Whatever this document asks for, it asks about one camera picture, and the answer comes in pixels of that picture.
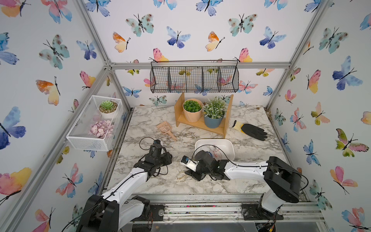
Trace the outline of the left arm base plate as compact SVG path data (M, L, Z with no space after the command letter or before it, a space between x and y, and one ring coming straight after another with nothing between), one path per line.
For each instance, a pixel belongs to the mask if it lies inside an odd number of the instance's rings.
M141 215L138 217L133 217L131 222L136 221L163 221L163 217L165 214L165 206L159 204L153 204L150 202L149 199L146 199L141 196L134 196L130 203L141 203L143 204L143 209L141 211Z

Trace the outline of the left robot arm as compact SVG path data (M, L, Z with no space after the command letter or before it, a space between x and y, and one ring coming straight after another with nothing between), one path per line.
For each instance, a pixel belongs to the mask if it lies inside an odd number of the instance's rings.
M173 156L159 140L134 165L130 173L102 195L91 196L83 212L75 216L66 228L76 225L78 232L118 232L133 220L153 223L150 201L132 194L151 177L161 175L161 167L172 163Z

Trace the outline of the beige gold wrist watch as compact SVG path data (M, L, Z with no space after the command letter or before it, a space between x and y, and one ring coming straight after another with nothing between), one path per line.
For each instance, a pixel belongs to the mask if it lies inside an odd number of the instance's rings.
M178 181L185 181L188 178L188 175L185 171L180 171L175 178Z

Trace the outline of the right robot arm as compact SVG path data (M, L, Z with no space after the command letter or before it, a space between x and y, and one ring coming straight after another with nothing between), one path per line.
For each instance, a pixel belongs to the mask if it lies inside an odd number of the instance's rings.
M197 181L202 181L206 176L217 181L265 181L270 189L262 195L259 208L270 213L285 203L296 204L300 201L301 174L275 156L263 162L241 163L230 159L217 160L201 150L193 159L183 156L181 164L187 168L185 174Z

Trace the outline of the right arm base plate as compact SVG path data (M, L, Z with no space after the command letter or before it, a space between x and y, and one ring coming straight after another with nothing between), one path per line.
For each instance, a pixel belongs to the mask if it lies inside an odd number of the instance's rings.
M284 217L278 214L278 209L273 213L263 209L262 199L264 194L260 197L258 203L247 203L241 205L241 213L244 220L283 220Z

